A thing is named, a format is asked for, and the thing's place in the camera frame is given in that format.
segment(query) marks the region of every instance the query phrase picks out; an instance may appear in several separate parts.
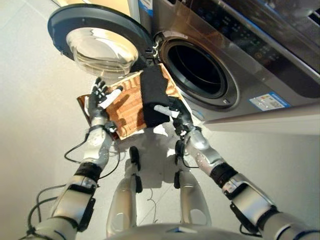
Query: wire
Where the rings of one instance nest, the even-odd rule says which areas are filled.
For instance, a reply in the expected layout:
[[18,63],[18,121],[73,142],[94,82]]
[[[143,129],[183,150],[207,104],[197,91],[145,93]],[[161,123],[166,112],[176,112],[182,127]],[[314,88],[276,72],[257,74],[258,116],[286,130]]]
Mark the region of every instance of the wire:
[[185,158],[182,157],[182,162],[183,162],[183,165],[189,169],[198,169],[199,167],[198,166],[188,166],[185,162]]
[[110,171],[110,172],[107,173],[106,175],[101,176],[101,177],[99,178],[99,180],[100,180],[100,179],[103,179],[103,178],[105,178],[105,177],[107,177],[107,176],[109,176],[110,174],[112,174],[112,173],[117,169],[117,167],[119,166],[119,163],[120,163],[120,151],[118,151],[118,162],[116,163],[114,169],[112,169],[112,171]]
[[[51,186],[51,187],[47,187],[47,188],[41,190],[41,191],[37,194],[37,196],[36,196],[36,199],[35,199],[36,204],[37,204],[37,205],[39,204],[40,195],[43,194],[44,192],[46,192],[46,191],[48,191],[48,190],[52,190],[52,189],[63,188],[64,186],[66,186],[66,185],[63,184],[63,185],[58,185],[58,186]],[[40,205],[38,205],[38,207],[37,207],[37,212],[38,212],[38,219],[39,219],[39,223],[40,223],[40,222],[42,221],[42,220],[41,220]]]
[[57,5],[59,8],[61,7],[58,3],[56,3],[54,0],[50,0],[51,2],[53,2],[55,5]]
[[76,164],[80,164],[81,163],[80,161],[73,160],[73,159],[69,158],[68,154],[71,153],[72,151],[76,150],[77,148],[80,148],[83,144],[85,144],[86,141],[88,140],[88,137],[89,137],[89,132],[85,134],[84,140],[81,143],[79,143],[77,146],[74,146],[70,150],[66,151],[66,153],[64,154],[64,158],[67,159],[70,162],[73,162],[73,163],[76,163]]
[[243,225],[240,224],[239,231],[240,231],[241,234],[246,235],[246,236],[256,237],[256,238],[262,238],[262,236],[260,234],[244,232],[242,230],[242,228],[243,228]]
[[37,204],[31,209],[31,211],[29,212],[29,215],[28,215],[28,220],[27,220],[29,230],[33,228],[32,224],[31,224],[31,218],[32,218],[32,215],[33,215],[34,211],[35,211],[40,205],[42,205],[42,204],[44,204],[44,203],[47,203],[47,202],[50,202],[50,201],[53,201],[53,200],[56,200],[57,198],[58,198],[58,197],[55,196],[55,197],[51,197],[51,198],[42,200],[42,201],[40,201],[39,203],[37,203]]
[[45,235],[41,235],[41,234],[38,234],[36,233],[36,229],[34,228],[34,226],[32,226],[31,224],[31,218],[32,218],[32,215],[34,213],[34,211],[42,204],[44,203],[47,203],[47,202],[50,202],[50,201],[53,201],[53,200],[56,200],[58,197],[55,196],[55,197],[51,197],[51,198],[48,198],[48,199],[45,199],[45,200],[42,200],[40,201],[39,203],[37,203],[29,212],[29,215],[28,215],[28,219],[27,219],[27,225],[28,225],[28,231],[26,231],[26,236],[22,237],[22,238],[19,238],[18,240],[23,240],[23,239],[27,239],[27,237],[29,235],[33,235],[37,238],[41,238],[41,239],[46,239],[46,240],[53,240],[51,237],[48,237],[48,236],[45,236]]
[[153,215],[152,223],[155,224],[158,221],[158,219],[156,220],[157,204],[156,204],[155,200],[152,199],[152,197],[154,196],[154,191],[152,190],[152,188],[150,188],[150,190],[151,190],[151,196],[147,199],[147,201],[152,201],[154,204],[154,215]]

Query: black cloth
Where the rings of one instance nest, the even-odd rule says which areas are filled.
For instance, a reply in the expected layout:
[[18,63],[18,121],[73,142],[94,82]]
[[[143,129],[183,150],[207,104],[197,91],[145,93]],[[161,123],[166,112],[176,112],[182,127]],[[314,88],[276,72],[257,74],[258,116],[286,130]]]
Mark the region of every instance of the black cloth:
[[148,128],[169,122],[170,118],[154,110],[155,105],[167,107],[169,99],[166,94],[168,80],[162,75],[159,65],[147,67],[140,75],[144,122]]

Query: control panel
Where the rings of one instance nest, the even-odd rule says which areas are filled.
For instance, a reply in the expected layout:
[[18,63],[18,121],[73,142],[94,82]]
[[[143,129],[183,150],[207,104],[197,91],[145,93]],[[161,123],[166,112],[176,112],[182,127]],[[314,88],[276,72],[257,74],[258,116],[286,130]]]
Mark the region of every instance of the control panel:
[[[287,86],[306,98],[319,98],[320,85],[280,52],[239,22],[212,0],[196,0],[191,9],[227,39],[277,76]],[[254,28],[253,22],[247,20]]]

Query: robot forearm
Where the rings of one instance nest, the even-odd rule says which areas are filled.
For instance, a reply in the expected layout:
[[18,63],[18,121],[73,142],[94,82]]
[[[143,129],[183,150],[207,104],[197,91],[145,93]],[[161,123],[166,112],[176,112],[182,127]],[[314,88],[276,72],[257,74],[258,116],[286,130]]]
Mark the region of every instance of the robot forearm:
[[113,126],[106,120],[92,119],[83,160],[55,201],[50,218],[35,227],[32,239],[74,240],[77,232],[87,229],[96,202],[93,195],[113,142],[110,136]]
[[199,168],[231,200],[231,210],[248,231],[260,232],[265,240],[319,239],[318,230],[279,212],[261,189],[226,163],[200,130],[190,131],[184,138],[184,144]]

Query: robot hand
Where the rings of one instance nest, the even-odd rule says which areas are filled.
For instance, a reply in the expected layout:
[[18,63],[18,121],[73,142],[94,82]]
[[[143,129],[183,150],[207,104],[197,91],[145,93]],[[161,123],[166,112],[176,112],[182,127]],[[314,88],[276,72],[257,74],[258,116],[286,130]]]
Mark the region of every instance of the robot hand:
[[88,113],[90,120],[93,118],[108,118],[106,108],[119,96],[124,88],[118,86],[111,93],[107,93],[108,87],[106,83],[98,77],[95,81],[95,84],[92,88],[89,102],[88,102]]
[[100,77],[98,77],[92,88],[88,102],[88,113],[90,120],[96,117],[108,117],[105,109],[99,106],[100,103],[107,99],[107,90],[108,87],[106,86],[106,83],[102,81]]
[[190,112],[188,111],[185,104],[177,97],[168,96],[169,99],[169,109],[171,111],[179,112],[178,116],[173,119],[173,126],[175,128],[175,133],[184,139],[185,135],[190,131],[194,130],[196,127],[192,121]]

